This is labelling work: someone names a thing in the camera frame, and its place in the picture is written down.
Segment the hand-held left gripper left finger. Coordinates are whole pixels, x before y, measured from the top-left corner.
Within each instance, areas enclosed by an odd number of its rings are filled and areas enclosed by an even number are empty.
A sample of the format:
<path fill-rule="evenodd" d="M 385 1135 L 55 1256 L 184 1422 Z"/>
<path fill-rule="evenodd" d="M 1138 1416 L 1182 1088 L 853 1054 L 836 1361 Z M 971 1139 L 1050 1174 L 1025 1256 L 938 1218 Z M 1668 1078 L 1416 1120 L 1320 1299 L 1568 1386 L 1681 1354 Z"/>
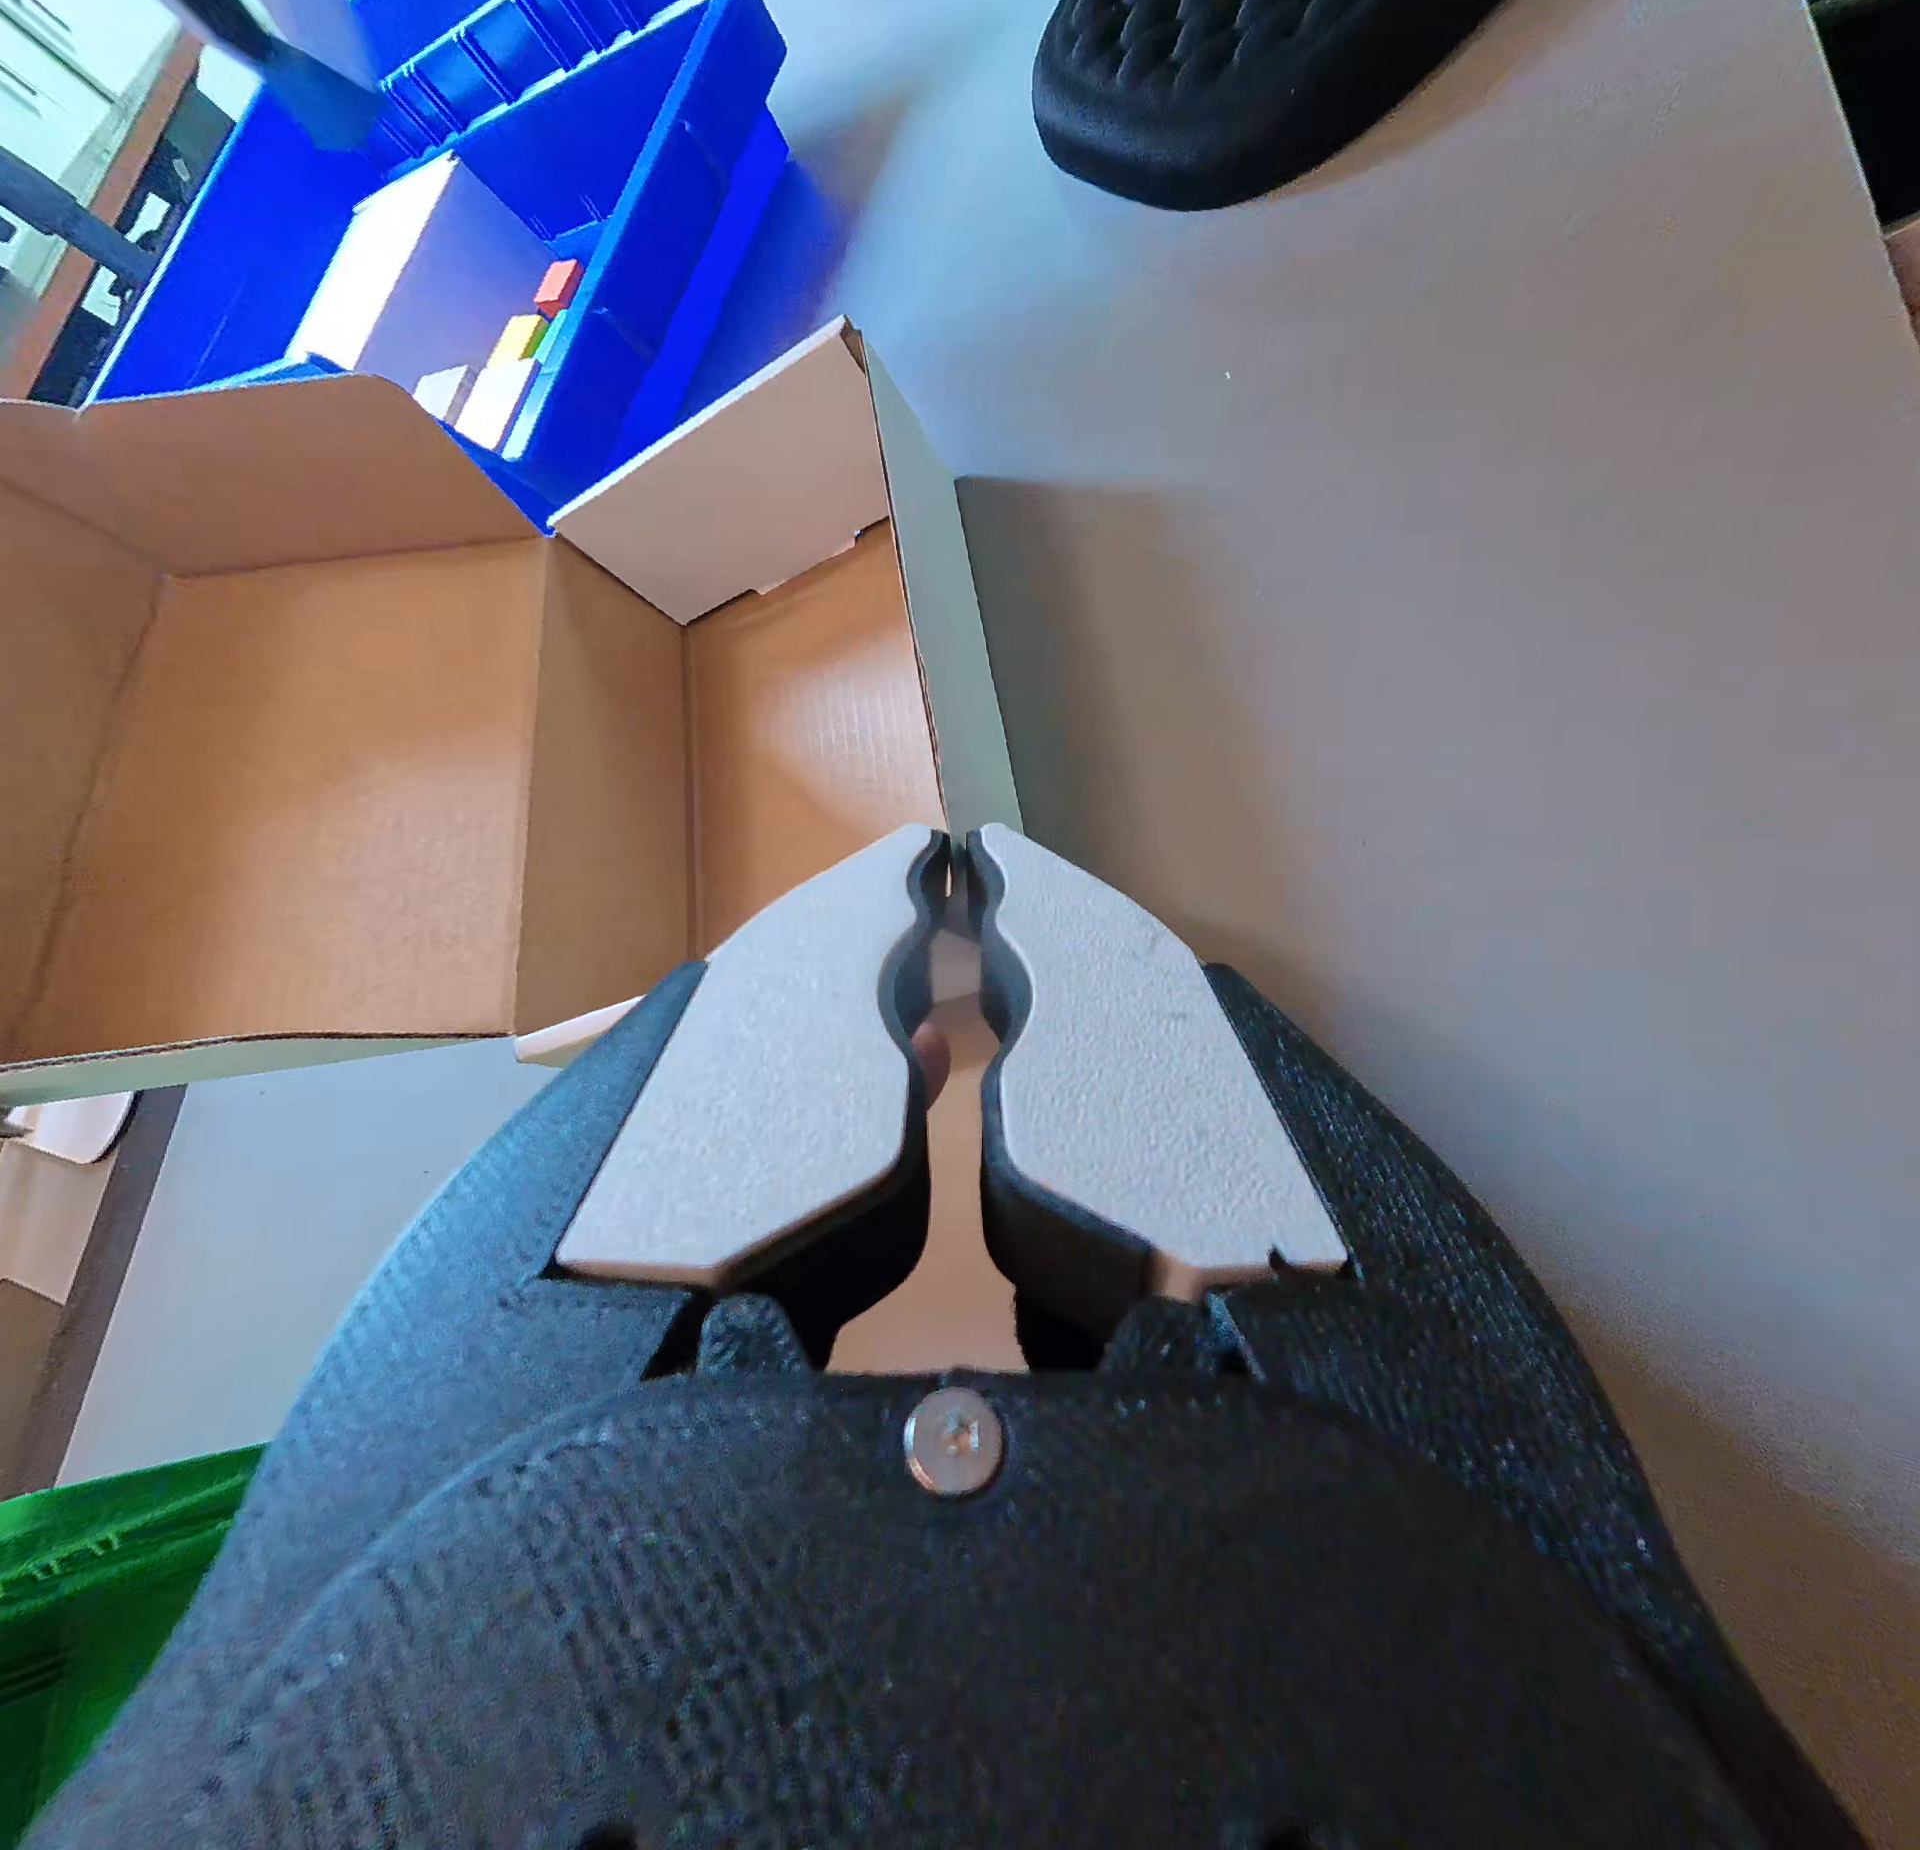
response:
<path fill-rule="evenodd" d="M 553 1260 L 735 1286 L 894 1185 L 923 1135 L 948 832 L 900 825 L 708 959 Z"/>

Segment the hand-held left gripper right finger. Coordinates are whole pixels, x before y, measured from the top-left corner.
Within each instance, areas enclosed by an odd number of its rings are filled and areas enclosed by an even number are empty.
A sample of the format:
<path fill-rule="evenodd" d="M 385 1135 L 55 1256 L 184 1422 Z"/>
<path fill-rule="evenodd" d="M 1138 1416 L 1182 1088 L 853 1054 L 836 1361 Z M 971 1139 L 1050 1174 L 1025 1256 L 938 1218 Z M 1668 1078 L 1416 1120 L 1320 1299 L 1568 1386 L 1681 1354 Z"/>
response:
<path fill-rule="evenodd" d="M 965 844 L 982 1218 L 1003 1269 L 1342 1269 L 1345 1241 L 1195 954 L 1006 825 Z"/>

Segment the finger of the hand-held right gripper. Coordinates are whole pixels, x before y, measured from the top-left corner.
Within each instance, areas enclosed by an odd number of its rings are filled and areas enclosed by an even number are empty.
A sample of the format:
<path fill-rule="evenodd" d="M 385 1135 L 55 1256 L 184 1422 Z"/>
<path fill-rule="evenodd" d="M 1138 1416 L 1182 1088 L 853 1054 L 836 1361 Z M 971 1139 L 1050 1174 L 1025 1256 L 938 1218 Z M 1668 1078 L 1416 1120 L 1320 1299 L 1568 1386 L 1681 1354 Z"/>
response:
<path fill-rule="evenodd" d="M 350 0 L 160 0 L 252 69 L 321 148 L 357 148 L 379 116 L 377 70 Z"/>

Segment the white cube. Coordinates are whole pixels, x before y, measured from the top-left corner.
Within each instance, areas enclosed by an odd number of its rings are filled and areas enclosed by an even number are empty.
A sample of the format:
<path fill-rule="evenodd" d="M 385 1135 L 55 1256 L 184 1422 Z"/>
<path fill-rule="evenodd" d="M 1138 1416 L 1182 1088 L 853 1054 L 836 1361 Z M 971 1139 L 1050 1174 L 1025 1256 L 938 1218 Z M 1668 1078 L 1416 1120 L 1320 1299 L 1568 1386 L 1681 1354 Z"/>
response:
<path fill-rule="evenodd" d="M 519 405 L 539 375 L 539 359 L 513 359 L 479 367 L 448 430 L 470 445 L 501 451 L 519 418 Z"/>

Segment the white cardboard box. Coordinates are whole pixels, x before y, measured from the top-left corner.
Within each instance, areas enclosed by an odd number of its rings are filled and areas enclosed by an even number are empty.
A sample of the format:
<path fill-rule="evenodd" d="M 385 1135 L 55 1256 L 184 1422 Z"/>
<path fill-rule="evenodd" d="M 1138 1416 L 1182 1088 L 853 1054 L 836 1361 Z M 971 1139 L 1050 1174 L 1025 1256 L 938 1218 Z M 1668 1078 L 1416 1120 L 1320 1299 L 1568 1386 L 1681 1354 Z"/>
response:
<path fill-rule="evenodd" d="M 366 372 L 2 401 L 2 1106 L 572 1042 L 907 821 L 1023 804 L 848 321 L 551 521 Z"/>

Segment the white cabinet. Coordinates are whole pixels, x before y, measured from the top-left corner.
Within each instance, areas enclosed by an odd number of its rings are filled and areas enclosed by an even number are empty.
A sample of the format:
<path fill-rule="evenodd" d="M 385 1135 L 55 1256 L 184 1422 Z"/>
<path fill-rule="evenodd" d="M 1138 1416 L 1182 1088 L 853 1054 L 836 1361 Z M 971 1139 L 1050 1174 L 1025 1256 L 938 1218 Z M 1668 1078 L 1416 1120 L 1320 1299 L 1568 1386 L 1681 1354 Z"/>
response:
<path fill-rule="evenodd" d="M 155 0 L 2 0 L 2 146 L 61 170 L 176 32 Z"/>

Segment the green plastic bin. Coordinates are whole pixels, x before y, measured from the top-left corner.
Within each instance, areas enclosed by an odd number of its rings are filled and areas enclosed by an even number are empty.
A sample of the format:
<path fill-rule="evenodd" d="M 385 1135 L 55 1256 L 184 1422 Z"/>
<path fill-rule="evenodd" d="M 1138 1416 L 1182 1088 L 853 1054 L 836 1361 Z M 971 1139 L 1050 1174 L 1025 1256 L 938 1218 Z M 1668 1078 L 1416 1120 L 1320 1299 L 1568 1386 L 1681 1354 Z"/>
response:
<path fill-rule="evenodd" d="M 2 1502 L 2 1846 L 149 1671 L 265 1446 Z"/>

